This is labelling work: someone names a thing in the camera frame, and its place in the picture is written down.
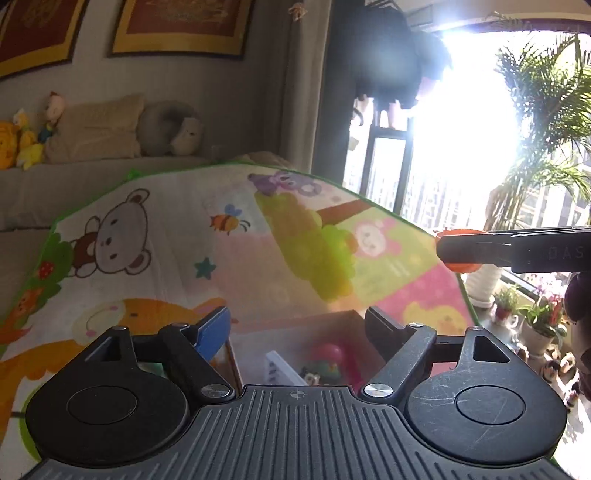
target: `gray wall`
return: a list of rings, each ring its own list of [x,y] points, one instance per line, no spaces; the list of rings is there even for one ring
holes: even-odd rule
[[[206,126],[202,154],[229,157],[276,150],[287,54],[284,0],[255,0],[243,60],[197,56],[106,58],[121,0],[90,0],[71,64],[0,80],[0,119],[23,107],[38,116],[51,90],[70,104],[143,92],[149,101],[180,100]],[[40,119],[34,119],[38,126]]]

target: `cartoon koala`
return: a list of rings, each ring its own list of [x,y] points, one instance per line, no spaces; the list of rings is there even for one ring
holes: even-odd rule
[[[278,171],[273,175],[251,173],[248,180],[253,182],[256,189],[268,197],[275,194],[279,187],[297,191],[304,197],[315,197],[322,192],[322,186],[310,177],[289,171]]]

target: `potted plant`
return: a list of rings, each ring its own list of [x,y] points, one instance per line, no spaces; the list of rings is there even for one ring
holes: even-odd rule
[[[498,322],[503,322],[509,317],[509,315],[512,315],[517,308],[517,302],[519,300],[519,297],[517,296],[517,288],[515,286],[502,287],[493,295],[496,304],[495,319]]]
[[[562,339],[567,335],[563,320],[563,304],[559,297],[540,297],[532,306],[519,309],[525,317],[521,327],[520,339],[530,355],[544,355],[554,339],[562,346]]]
[[[501,24],[527,29],[506,18]],[[536,47],[532,36],[525,47],[504,47],[497,56],[496,71],[505,79],[520,129],[516,160],[486,207],[488,232],[522,228],[521,207],[543,186],[563,186],[574,199],[591,200],[589,177],[579,168],[581,150],[591,154],[591,52],[582,50],[577,34],[565,34],[553,48]],[[469,275],[466,289],[474,305],[486,306],[478,301],[490,298],[500,277],[492,265]]]

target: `metal screw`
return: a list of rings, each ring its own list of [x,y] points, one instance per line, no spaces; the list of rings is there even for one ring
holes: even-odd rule
[[[226,385],[221,385],[219,383],[214,383],[211,385],[205,385],[201,389],[201,394],[207,398],[223,398],[227,397],[230,394],[231,390]]]
[[[389,397],[394,393],[394,390],[392,387],[390,387],[390,385],[383,383],[371,383],[369,385],[365,385],[363,391],[366,395],[377,398]]]

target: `green star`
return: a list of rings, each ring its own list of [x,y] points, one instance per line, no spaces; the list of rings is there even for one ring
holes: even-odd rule
[[[197,269],[196,278],[206,278],[211,280],[212,272],[217,268],[217,265],[212,264],[209,257],[205,257],[202,262],[195,264],[195,268]]]

